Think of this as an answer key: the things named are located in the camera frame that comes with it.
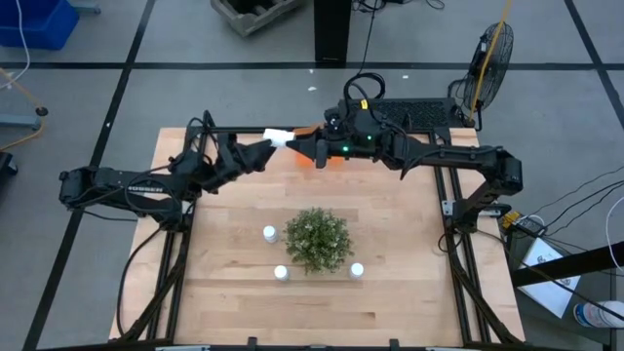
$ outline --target potted plant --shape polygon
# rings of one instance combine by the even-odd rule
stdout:
[[[353,255],[346,220],[322,209],[305,210],[286,224],[286,248],[305,274],[334,273]]]

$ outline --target wooden table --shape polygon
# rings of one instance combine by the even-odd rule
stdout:
[[[477,144],[473,130],[451,134],[454,144]],[[153,166],[177,155],[183,136],[184,129],[161,130]],[[258,135],[239,136],[242,143],[257,140]],[[241,176],[198,202],[175,343],[240,345],[256,336],[262,345],[387,346],[390,338],[402,346],[461,345],[449,261],[437,248],[443,226],[433,168],[415,168],[399,181],[398,172],[380,163],[350,160],[316,170],[301,167],[295,157],[279,149],[264,173]],[[483,182],[474,171],[460,170],[459,176],[464,196]],[[347,219],[355,244],[347,264],[364,264],[361,281],[349,280],[346,265],[335,274],[306,277],[291,264],[284,243],[264,241],[265,225],[283,228],[310,207]],[[494,219],[481,218],[479,225],[497,233]],[[133,249],[155,228],[153,220],[141,220]],[[164,238],[145,247],[129,270],[125,328],[154,293]],[[472,238],[484,298],[524,338],[500,243],[484,235]],[[289,281],[274,279],[279,264],[291,269]],[[474,305],[467,301],[478,340]],[[166,302],[161,336],[168,312]]]

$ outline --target concrete floor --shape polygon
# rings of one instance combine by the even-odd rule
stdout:
[[[445,0],[443,11],[424,1],[389,5],[375,20],[369,61],[468,62],[478,37],[499,20],[503,2]],[[33,50],[37,62],[123,63],[131,48],[146,0],[100,1],[100,16],[83,16],[59,52]],[[574,0],[605,63],[624,62],[624,23],[619,0]],[[283,62],[312,61],[313,8],[242,39],[206,0],[156,0],[137,62]],[[361,60],[369,15],[354,14],[349,60]],[[512,62],[592,63],[562,0],[516,1],[507,22],[515,33]],[[0,48],[3,62],[23,61],[21,49]],[[0,193],[0,349],[23,346],[69,213],[58,201],[59,172],[87,165],[102,121],[109,110],[120,69],[76,67],[31,69],[21,82],[45,101],[51,113],[45,133],[12,150],[20,173]],[[437,98],[462,70],[375,70],[387,81],[388,98]],[[158,130],[182,127],[208,108],[220,126],[306,125],[322,120],[335,105],[353,70],[342,69],[134,69],[121,100],[101,164],[142,170],[151,160]],[[624,94],[624,72],[609,71]],[[308,91],[309,87],[317,88]],[[32,114],[17,91],[0,91],[0,112]],[[509,199],[530,213],[580,182],[624,163],[624,130],[594,69],[512,70],[485,113],[482,144],[502,144],[522,159],[525,190]],[[27,131],[0,130],[0,141]],[[618,179],[602,179],[599,188]],[[605,245],[605,213],[624,191],[556,238],[592,249]],[[541,213],[552,219],[566,205]],[[108,209],[95,209],[116,214]],[[610,224],[611,240],[624,240],[624,209]],[[113,317],[119,277],[128,256],[134,226],[85,217],[79,227],[39,347],[104,342]],[[584,277],[596,299],[608,299],[608,277]],[[600,345],[546,323],[538,308],[517,294],[530,342],[593,350]]]

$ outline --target white cylinder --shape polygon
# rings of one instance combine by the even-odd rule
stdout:
[[[272,225],[265,226],[262,233],[264,234],[264,240],[266,240],[267,243],[272,244],[272,243],[277,242],[278,234],[274,226]]]
[[[362,263],[353,263],[349,269],[351,279],[360,279],[364,275],[364,266]]]
[[[624,314],[624,303],[620,301],[603,301],[598,304],[617,314]],[[591,303],[579,303],[574,306],[574,318],[583,327],[624,328],[624,321]]]
[[[286,266],[279,265],[275,267],[273,273],[275,274],[275,279],[279,281],[285,282],[289,279],[289,269]]]

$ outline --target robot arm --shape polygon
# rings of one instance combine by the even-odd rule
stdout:
[[[451,226],[465,233],[477,230],[479,212],[501,195],[523,189],[522,163],[502,147],[466,147],[426,144],[401,133],[379,112],[361,109],[340,121],[296,136],[287,147],[323,168],[332,156],[381,161],[401,170],[401,179],[417,166],[476,170],[486,181],[467,199],[458,199],[445,211]]]
[[[270,140],[243,145],[234,134],[213,136],[212,125],[210,114],[205,114],[202,127],[188,127],[182,152],[170,158],[170,164],[164,167],[143,173],[99,167],[63,172],[59,177],[62,181],[59,199],[72,211],[100,204],[139,216],[150,215],[166,230],[179,229],[184,203],[197,200],[202,190],[216,194],[221,186],[240,175],[264,171],[275,151]],[[214,162],[192,148],[199,138],[197,150],[204,150],[209,137],[217,148]],[[154,173],[165,169],[168,175]],[[154,199],[140,193],[169,197]]]

